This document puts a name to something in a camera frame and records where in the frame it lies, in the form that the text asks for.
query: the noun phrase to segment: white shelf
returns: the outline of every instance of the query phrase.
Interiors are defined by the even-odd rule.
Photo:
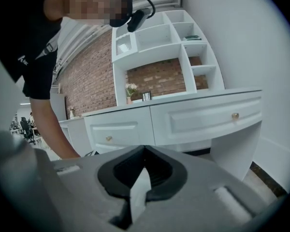
[[[175,33],[171,31],[170,25],[159,25],[135,33],[137,49],[139,52],[157,46],[178,43]]]
[[[206,43],[184,43],[188,57],[199,57],[202,65],[215,65],[216,58]]]
[[[167,11],[165,14],[168,16],[172,23],[176,22],[192,22],[195,23],[191,16],[185,10]]]
[[[194,76],[206,75],[216,70],[215,65],[197,65],[197,66],[192,66],[191,68],[192,68],[192,73]]]
[[[175,97],[175,96],[180,96],[180,95],[187,95],[189,92],[179,92],[179,93],[173,93],[173,94],[168,94],[168,95],[159,95],[159,96],[154,96],[152,97],[152,100],[158,100],[158,99],[163,99],[163,98],[169,98],[169,97]],[[133,101],[133,104],[143,102],[142,99],[135,100]]]
[[[137,29],[136,32],[143,29],[151,28],[154,26],[163,25],[163,24],[169,24],[169,18],[164,13],[158,13],[154,15],[152,18],[147,19],[143,23],[143,25],[141,25],[141,27]]]
[[[117,30],[116,30],[116,38],[119,38],[120,36],[122,36],[122,35],[124,35],[126,33],[129,33],[127,24],[117,28]]]
[[[173,26],[176,30],[176,32],[178,33],[179,38],[184,41],[185,37],[188,36],[192,36],[192,35],[198,35],[201,37],[201,41],[200,40],[196,40],[196,41],[184,41],[186,43],[191,43],[191,42],[204,42],[205,39],[203,38],[203,33],[201,32],[201,30],[199,29],[199,27],[192,22],[177,22],[177,23],[173,23]]]
[[[131,37],[126,35],[119,40],[116,40],[116,55],[127,53],[132,50]]]
[[[220,69],[214,65],[198,65],[192,66],[194,76],[205,75],[208,85],[208,91],[224,90],[224,83]]]
[[[184,37],[192,35],[198,35],[202,40],[183,41]],[[194,66],[197,63],[191,63],[190,57],[199,57],[200,65]],[[125,71],[174,58],[179,60],[186,91],[157,96],[154,100],[224,89],[214,52],[199,26],[186,11],[158,12],[134,33],[128,32],[127,25],[113,29],[112,62],[117,105],[126,105],[127,102]],[[194,76],[198,75],[206,76],[207,90],[197,90]]]

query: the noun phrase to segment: dark floor trim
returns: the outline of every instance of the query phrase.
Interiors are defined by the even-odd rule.
[[[210,152],[211,152],[211,148],[206,148],[206,149],[199,149],[199,150],[193,150],[193,151],[186,151],[183,153],[197,157],[197,156],[209,154]]]
[[[256,163],[252,162],[250,169],[264,182],[264,184],[273,192],[273,194],[275,194],[276,197],[287,195],[287,192],[282,188],[282,186],[279,185]]]

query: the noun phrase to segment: small plant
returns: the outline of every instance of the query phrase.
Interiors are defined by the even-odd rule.
[[[131,97],[137,91],[137,86],[134,83],[126,84],[127,97]]]

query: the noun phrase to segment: red brick wall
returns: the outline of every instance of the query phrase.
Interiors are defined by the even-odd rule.
[[[66,111],[74,107],[74,115],[116,106],[112,69],[112,31],[101,35],[80,53],[59,75],[61,92],[66,95]],[[200,59],[190,59],[193,65]],[[195,77],[197,88],[207,88],[204,76]],[[127,71],[127,82],[135,83],[141,92],[151,90],[152,96],[186,91],[178,59],[148,64]],[[141,99],[141,94],[132,100]]]
[[[112,55],[112,31],[101,35],[80,53],[56,81],[66,95],[66,111],[74,107],[74,115],[116,106]]]

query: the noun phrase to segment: gray device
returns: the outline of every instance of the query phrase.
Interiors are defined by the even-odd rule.
[[[132,224],[130,189],[142,169],[152,189]],[[244,225],[217,195],[227,189],[251,216]],[[41,231],[256,231],[279,202],[265,203],[214,163],[151,146],[51,162],[45,151],[0,132],[0,188]]]

